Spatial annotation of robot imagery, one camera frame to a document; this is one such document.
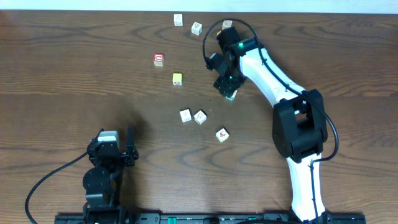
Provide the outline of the teal edged white block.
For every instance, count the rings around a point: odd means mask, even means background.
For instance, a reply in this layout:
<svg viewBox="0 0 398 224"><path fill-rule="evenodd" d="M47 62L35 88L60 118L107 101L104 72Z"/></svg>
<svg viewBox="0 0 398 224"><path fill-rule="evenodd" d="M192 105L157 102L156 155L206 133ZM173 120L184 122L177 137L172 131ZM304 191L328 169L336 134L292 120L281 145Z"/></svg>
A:
<svg viewBox="0 0 398 224"><path fill-rule="evenodd" d="M238 92L238 91L235 90L235 91L233 92L233 94L232 94L230 97L226 96L226 99L227 99L227 100L230 100L230 101L234 101L237 92Z"/></svg>

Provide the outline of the green edged white block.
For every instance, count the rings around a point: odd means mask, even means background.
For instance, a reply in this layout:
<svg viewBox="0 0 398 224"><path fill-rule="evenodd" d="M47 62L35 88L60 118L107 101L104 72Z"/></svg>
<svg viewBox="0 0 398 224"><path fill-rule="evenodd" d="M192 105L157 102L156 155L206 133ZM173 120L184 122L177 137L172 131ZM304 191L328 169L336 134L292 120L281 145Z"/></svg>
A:
<svg viewBox="0 0 398 224"><path fill-rule="evenodd" d="M207 115L202 111L198 111L195 115L194 115L194 120L199 124L203 124L207 119Z"/></svg>

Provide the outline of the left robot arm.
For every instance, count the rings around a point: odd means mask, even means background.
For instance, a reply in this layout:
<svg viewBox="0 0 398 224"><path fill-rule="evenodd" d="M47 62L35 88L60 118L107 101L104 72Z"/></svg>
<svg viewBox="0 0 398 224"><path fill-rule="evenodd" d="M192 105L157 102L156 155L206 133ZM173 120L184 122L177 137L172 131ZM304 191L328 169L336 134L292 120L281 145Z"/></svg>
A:
<svg viewBox="0 0 398 224"><path fill-rule="evenodd" d="M139 158L132 128L127 129L126 151L120 152L119 147L118 132L103 129L87 147L89 160L94 165L83 177L87 204L83 218L88 223L126 221L126 210L120 202L123 172Z"/></svg>

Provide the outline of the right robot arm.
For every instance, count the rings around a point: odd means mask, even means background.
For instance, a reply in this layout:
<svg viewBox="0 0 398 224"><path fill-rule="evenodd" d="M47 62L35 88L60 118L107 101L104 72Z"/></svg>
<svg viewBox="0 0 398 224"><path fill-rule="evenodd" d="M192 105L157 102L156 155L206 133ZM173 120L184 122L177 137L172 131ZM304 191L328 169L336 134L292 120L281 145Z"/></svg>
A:
<svg viewBox="0 0 398 224"><path fill-rule="evenodd" d="M247 79L260 89L273 108L273 142L289 166L291 209L299 222L318 220L325 207L313 161L321 158L328 138L322 95L293 82L262 44L240 38L234 27L220 31L216 40L222 53L208 58L209 68L219 73L214 87L229 99Z"/></svg>

